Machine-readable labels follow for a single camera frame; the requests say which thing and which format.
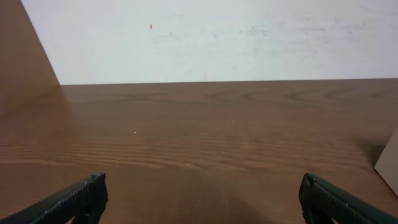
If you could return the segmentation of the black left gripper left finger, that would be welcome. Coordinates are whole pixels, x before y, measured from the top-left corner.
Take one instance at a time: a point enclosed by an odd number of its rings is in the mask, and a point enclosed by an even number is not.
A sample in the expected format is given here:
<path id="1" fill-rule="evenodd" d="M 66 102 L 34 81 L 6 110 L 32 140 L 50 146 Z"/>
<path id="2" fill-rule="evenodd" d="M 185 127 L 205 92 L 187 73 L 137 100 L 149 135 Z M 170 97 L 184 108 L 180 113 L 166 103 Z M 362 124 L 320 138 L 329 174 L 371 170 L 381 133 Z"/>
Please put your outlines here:
<path id="1" fill-rule="evenodd" d="M 106 174 L 90 175 L 1 220 L 2 224 L 99 223 L 108 202 Z"/>

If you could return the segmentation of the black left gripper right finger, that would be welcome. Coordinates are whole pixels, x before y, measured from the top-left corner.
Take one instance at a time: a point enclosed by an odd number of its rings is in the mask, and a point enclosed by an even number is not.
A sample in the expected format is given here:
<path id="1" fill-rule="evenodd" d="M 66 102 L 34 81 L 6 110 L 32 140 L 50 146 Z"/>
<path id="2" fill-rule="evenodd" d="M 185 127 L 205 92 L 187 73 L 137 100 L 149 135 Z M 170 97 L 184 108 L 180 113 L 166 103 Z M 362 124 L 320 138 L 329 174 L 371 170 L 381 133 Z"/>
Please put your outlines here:
<path id="1" fill-rule="evenodd" d="M 303 176 L 298 199 L 306 224 L 397 224 L 397 217 L 312 173 Z"/>

